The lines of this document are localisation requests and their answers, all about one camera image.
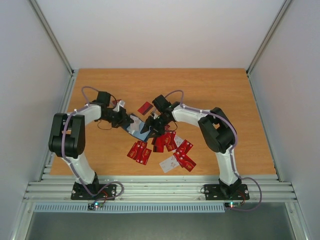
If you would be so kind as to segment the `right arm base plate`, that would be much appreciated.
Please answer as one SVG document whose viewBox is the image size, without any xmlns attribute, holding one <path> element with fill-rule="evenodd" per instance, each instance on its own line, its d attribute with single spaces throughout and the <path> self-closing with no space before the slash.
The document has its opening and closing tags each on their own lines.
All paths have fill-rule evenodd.
<svg viewBox="0 0 320 240">
<path fill-rule="evenodd" d="M 242 201 L 250 199 L 248 186 L 246 184 L 241 184 L 230 197 L 223 194 L 219 184 L 205 184 L 201 192 L 204 194 L 206 201 Z"/>
</svg>

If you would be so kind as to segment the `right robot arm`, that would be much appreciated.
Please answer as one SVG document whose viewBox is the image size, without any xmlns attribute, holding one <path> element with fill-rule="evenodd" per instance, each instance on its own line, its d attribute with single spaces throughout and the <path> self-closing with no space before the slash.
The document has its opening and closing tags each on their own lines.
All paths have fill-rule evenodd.
<svg viewBox="0 0 320 240">
<path fill-rule="evenodd" d="M 238 137 L 224 112 L 218 107 L 204 110 L 182 102 L 170 103 L 163 95 L 156 97 L 152 103 L 160 115 L 149 116 L 140 132 L 148 132 L 149 138 L 160 137 L 165 134 L 165 126 L 170 122 L 182 122 L 198 127 L 208 148 L 215 152 L 221 194 L 227 199 L 234 197 L 242 184 L 234 151 Z"/>
</svg>

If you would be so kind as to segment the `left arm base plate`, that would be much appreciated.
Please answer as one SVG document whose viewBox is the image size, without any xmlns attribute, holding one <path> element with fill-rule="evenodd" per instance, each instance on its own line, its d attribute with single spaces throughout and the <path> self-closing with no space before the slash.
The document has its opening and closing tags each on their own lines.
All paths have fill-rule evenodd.
<svg viewBox="0 0 320 240">
<path fill-rule="evenodd" d="M 117 185 L 111 184 L 105 187 L 100 193 L 98 191 L 103 187 L 103 184 L 98 184 L 97 186 L 88 186 L 87 188 L 93 194 L 90 195 L 87 190 L 84 188 L 82 184 L 74 183 L 71 191 L 71 200 L 82 200 L 82 201 L 93 201 L 96 199 L 104 199 L 105 197 L 110 198 L 113 200 L 117 193 Z"/>
</svg>

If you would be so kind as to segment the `blue leather card holder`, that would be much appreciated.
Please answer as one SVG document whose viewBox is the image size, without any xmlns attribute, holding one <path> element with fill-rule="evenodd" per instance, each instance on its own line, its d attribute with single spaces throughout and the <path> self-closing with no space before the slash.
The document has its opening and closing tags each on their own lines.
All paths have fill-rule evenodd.
<svg viewBox="0 0 320 240">
<path fill-rule="evenodd" d="M 150 130 L 141 133 L 143 127 L 145 126 L 145 122 L 133 113 L 131 113 L 129 116 L 133 120 L 133 123 L 125 124 L 124 126 L 122 126 L 122 129 L 134 138 L 143 142 L 147 142 L 149 139 Z"/>
</svg>

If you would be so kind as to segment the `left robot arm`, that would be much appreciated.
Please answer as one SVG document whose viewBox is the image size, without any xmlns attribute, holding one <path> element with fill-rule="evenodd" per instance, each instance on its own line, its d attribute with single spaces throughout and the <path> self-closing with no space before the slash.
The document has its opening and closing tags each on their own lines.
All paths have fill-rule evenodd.
<svg viewBox="0 0 320 240">
<path fill-rule="evenodd" d="M 97 173 L 90 167 L 85 155 L 86 126 L 92 122 L 106 121 L 112 128 L 133 123 L 127 114 L 125 102 L 111 93 L 98 91 L 96 99 L 86 96 L 83 107 L 53 116 L 48 148 L 61 158 L 75 177 L 72 199 L 93 200 L 101 195 L 109 184 L 101 185 Z"/>
</svg>

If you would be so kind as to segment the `white card bottom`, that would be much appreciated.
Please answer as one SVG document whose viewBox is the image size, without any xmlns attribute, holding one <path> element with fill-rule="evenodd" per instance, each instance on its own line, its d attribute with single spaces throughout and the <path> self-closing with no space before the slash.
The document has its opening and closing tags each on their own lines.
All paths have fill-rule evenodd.
<svg viewBox="0 0 320 240">
<path fill-rule="evenodd" d="M 168 173 L 174 168 L 180 166 L 177 159 L 173 155 L 167 158 L 166 160 L 160 162 L 159 165 L 164 173 Z"/>
</svg>

